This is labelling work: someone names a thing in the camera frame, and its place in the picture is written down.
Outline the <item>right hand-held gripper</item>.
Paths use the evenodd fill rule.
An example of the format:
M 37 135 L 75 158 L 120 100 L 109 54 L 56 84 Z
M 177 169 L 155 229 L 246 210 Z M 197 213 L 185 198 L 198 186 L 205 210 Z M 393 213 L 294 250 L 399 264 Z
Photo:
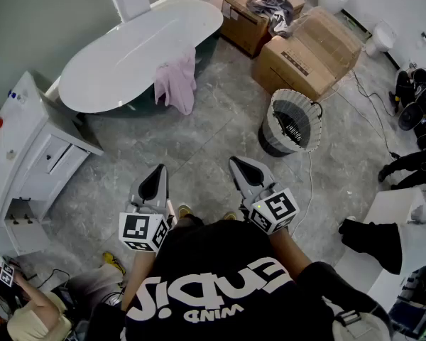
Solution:
M 229 170 L 236 189 L 242 194 L 240 210 L 246 221 L 267 235 L 287 227 L 300 212 L 289 188 L 274 183 L 270 169 L 252 158 L 232 156 Z

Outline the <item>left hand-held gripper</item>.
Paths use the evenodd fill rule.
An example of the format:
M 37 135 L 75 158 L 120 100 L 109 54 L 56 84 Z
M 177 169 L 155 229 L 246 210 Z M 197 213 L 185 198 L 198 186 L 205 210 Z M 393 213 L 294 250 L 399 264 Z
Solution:
M 159 252 L 173 226 L 173 206 L 167 199 L 168 170 L 163 164 L 147 169 L 132 183 L 126 210 L 119 214 L 119 240 L 127 248 Z

